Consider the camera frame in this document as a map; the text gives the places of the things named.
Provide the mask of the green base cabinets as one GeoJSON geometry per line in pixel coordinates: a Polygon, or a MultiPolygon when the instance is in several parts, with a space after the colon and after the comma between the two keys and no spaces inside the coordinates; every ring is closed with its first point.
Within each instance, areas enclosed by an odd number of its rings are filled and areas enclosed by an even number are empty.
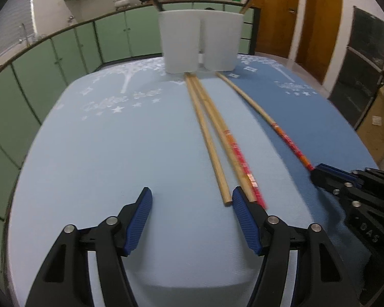
{"type": "Polygon", "coordinates": [[[158,103],[161,90],[138,75],[165,75],[158,12],[152,6],[57,32],[0,67],[0,270],[4,226],[17,176],[39,128],[74,82],[79,120],[158,103]]]}

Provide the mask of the dark blue table mat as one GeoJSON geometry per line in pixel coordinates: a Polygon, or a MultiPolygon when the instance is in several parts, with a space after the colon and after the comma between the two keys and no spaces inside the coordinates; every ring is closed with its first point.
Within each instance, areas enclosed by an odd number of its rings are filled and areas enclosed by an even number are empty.
{"type": "MultiPolygon", "coordinates": [[[[306,81],[271,58],[239,55],[237,61],[225,76],[275,120],[312,165],[325,163],[347,172],[377,167],[354,128],[306,81]]],[[[344,225],[345,213],[333,195],[311,183],[309,171],[289,146],[249,103],[245,106],[283,164],[267,163],[258,144],[254,154],[244,152],[251,168],[261,167],[254,176],[268,211],[289,225],[322,225],[361,294],[369,251],[344,225]]]]}

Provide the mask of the chrome kitchen faucet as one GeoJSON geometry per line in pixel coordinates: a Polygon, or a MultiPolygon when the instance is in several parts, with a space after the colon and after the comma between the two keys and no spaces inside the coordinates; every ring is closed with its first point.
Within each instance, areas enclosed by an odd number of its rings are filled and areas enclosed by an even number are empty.
{"type": "Polygon", "coordinates": [[[18,27],[20,31],[20,37],[19,37],[19,43],[25,43],[27,47],[29,47],[29,36],[27,33],[27,28],[25,27],[24,23],[21,23],[20,26],[18,27]]]}

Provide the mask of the bamboo chopstick orange red handle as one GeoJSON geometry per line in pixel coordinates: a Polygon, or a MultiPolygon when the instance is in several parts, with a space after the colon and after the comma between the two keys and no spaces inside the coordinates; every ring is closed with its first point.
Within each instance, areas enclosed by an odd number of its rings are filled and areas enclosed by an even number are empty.
{"type": "Polygon", "coordinates": [[[219,72],[216,72],[217,77],[223,80],[226,84],[228,84],[232,89],[238,93],[247,103],[250,104],[254,110],[261,115],[261,117],[270,125],[271,128],[275,131],[277,135],[286,143],[286,145],[291,149],[293,154],[299,159],[302,165],[311,172],[314,170],[314,166],[311,161],[306,157],[306,155],[300,150],[300,148],[291,140],[291,138],[287,135],[287,133],[280,128],[280,126],[276,123],[276,121],[260,106],[258,105],[250,96],[246,94],[243,90],[241,90],[237,85],[235,85],[231,80],[229,80],[226,76],[222,75],[219,72]]]}

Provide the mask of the brown wooden door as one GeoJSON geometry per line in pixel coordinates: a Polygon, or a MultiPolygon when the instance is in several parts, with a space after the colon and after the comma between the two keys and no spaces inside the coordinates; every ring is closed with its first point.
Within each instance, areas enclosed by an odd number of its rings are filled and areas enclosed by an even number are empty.
{"type": "Polygon", "coordinates": [[[336,46],[343,0],[306,0],[296,62],[322,83],[336,46]]]}
{"type": "Polygon", "coordinates": [[[254,0],[260,9],[255,51],[287,58],[295,30],[299,0],[254,0]]]}

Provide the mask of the black shelf unit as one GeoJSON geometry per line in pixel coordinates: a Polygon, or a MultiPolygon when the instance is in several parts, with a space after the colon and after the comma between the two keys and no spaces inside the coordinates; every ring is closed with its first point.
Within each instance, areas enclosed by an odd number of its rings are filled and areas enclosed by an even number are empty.
{"type": "Polygon", "coordinates": [[[358,128],[384,79],[384,21],[356,6],[343,64],[329,101],[358,128]]]}

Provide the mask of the white left utensil holder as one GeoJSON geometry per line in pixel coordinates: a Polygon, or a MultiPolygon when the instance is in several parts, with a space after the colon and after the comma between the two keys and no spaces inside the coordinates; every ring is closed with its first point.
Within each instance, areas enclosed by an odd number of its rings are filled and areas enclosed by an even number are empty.
{"type": "Polygon", "coordinates": [[[159,31],[167,73],[198,70],[200,18],[194,10],[160,12],[159,31]]]}

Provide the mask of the cardboard box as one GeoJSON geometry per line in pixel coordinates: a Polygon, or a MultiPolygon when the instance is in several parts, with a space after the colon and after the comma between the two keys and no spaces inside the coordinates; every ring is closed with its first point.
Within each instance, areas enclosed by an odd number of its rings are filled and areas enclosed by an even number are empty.
{"type": "Polygon", "coordinates": [[[357,128],[357,135],[376,164],[384,160],[384,85],[377,92],[366,117],[357,128]]]}

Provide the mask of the plain bamboo chopstick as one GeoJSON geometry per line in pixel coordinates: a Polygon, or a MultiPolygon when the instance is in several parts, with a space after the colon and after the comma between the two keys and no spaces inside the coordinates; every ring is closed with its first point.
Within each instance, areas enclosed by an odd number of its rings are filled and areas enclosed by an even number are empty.
{"type": "Polygon", "coordinates": [[[218,183],[218,188],[222,197],[222,201],[224,203],[224,206],[229,206],[232,203],[232,196],[230,195],[227,180],[225,178],[225,174],[223,172],[222,165],[220,163],[216,151],[216,147],[211,137],[209,128],[205,120],[204,112],[202,111],[201,104],[198,100],[198,95],[196,94],[196,90],[193,85],[192,75],[190,73],[185,73],[184,78],[186,80],[188,93],[191,98],[191,102],[193,104],[198,123],[200,125],[200,130],[205,141],[205,145],[209,154],[209,158],[211,160],[214,174],[216,176],[216,181],[218,183]]]}

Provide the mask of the window blind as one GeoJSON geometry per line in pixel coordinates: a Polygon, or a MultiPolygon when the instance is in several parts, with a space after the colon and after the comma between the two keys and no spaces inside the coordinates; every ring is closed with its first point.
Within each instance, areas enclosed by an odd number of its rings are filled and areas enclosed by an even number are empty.
{"type": "Polygon", "coordinates": [[[0,11],[0,55],[20,44],[21,23],[29,37],[34,35],[31,0],[8,0],[0,11]]]}

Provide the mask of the white right utensil holder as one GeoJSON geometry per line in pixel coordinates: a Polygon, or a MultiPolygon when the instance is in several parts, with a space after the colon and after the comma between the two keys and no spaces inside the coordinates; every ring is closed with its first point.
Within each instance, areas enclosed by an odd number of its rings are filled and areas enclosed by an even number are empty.
{"type": "Polygon", "coordinates": [[[243,15],[202,10],[203,65],[209,71],[232,71],[243,28],[243,15]]]}

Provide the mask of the white utensil holder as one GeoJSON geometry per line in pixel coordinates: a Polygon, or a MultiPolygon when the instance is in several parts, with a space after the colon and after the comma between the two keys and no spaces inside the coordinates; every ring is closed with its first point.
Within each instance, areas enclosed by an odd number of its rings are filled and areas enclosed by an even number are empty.
{"type": "Polygon", "coordinates": [[[243,15],[202,10],[203,65],[209,71],[232,71],[243,28],[243,15]]]}
{"type": "Polygon", "coordinates": [[[159,31],[167,73],[198,70],[200,18],[194,10],[160,12],[159,31]]]}

